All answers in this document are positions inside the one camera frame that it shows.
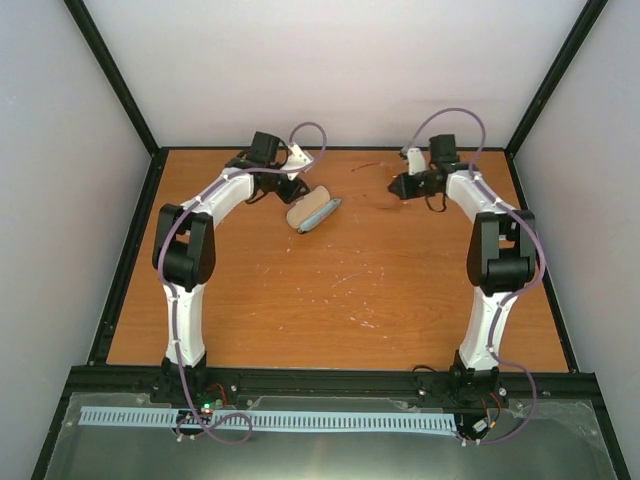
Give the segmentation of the orange tinted sunglasses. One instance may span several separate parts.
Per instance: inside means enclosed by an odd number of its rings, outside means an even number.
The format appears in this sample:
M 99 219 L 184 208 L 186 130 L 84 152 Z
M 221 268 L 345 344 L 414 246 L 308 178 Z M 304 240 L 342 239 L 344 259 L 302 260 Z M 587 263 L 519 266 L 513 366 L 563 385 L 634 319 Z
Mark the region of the orange tinted sunglasses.
M 394 166 L 388 162 L 365 162 L 351 169 L 355 181 L 355 198 L 369 208 L 385 211 L 400 210 L 401 200 L 388 190 L 396 178 Z

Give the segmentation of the brown striped glasses case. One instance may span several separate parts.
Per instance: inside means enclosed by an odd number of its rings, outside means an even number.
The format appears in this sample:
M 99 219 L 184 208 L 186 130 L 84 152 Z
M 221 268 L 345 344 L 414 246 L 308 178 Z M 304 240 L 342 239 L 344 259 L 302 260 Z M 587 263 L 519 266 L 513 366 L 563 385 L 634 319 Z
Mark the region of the brown striped glasses case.
M 330 199 L 335 198 L 337 197 L 332 197 L 329 190 L 324 186 L 314 188 L 308 195 L 294 202 L 293 207 L 288 210 L 285 216 L 287 224 L 297 232 L 297 228 L 303 220 L 317 211 Z

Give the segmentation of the light blue cleaning cloth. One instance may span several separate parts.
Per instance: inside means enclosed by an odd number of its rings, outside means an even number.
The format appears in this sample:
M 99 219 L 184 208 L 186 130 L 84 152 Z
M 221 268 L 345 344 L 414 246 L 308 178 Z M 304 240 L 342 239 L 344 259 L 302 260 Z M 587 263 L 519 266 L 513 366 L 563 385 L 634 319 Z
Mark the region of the light blue cleaning cloth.
M 324 222 L 342 203 L 339 198 L 330 199 L 322 205 L 317 211 L 301 222 L 297 228 L 299 234 L 306 234 Z

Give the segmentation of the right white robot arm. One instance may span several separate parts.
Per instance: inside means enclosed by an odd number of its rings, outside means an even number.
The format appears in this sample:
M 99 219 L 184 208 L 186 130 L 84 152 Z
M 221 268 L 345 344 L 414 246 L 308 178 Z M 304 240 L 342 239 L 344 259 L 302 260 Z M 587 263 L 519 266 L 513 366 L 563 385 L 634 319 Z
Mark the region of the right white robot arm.
M 501 200 L 475 166 L 463 162 L 455 136 L 429 140 L 430 158 L 414 146 L 401 150 L 408 170 L 397 175 L 388 191 L 401 200 L 438 194 L 457 204 L 472 222 L 466 259 L 474 287 L 466 335 L 449 369 L 449 395 L 470 404 L 496 391 L 500 345 L 517 293 L 537 270 L 537 251 L 529 233 L 535 216 Z

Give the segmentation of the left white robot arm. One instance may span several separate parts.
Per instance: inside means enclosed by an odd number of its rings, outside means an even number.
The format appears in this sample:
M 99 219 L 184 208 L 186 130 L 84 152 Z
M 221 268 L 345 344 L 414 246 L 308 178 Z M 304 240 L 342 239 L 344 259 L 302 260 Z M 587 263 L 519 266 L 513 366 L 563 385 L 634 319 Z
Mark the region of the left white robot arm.
M 299 175 L 314 164 L 314 157 L 289 141 L 287 159 L 279 164 L 279 144 L 273 135 L 256 133 L 251 148 L 228 161 L 202 192 L 159 211 L 152 265 L 166 295 L 169 327 L 161 368 L 174 377 L 172 388 L 186 402 L 201 400 L 208 390 L 202 311 L 205 286 L 216 264 L 216 227 L 259 192 L 275 192 L 289 204 L 308 191 Z

